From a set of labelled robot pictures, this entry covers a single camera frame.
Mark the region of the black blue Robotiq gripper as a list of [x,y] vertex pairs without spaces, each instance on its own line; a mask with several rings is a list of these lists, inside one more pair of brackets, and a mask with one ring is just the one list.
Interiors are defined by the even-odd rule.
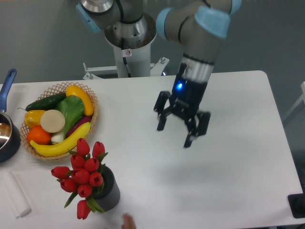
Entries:
[[159,123],[157,131],[162,131],[165,127],[167,116],[173,114],[183,120],[186,124],[188,134],[184,143],[184,148],[189,148],[193,140],[206,135],[211,113],[199,111],[207,82],[197,83],[176,75],[172,94],[169,91],[161,91],[158,95],[153,110],[158,113]]

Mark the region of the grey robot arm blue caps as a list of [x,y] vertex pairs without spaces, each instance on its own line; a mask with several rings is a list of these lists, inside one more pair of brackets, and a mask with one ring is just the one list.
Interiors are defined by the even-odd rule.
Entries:
[[159,131],[169,115],[184,121],[188,130],[184,147],[188,148],[206,134],[210,113],[200,111],[199,105],[230,17],[240,6],[239,0],[196,0],[181,9],[163,9],[156,19],[144,12],[141,0],[82,0],[76,10],[92,32],[104,32],[121,78],[151,75],[151,43],[156,36],[183,46],[172,90],[159,93],[154,111]]

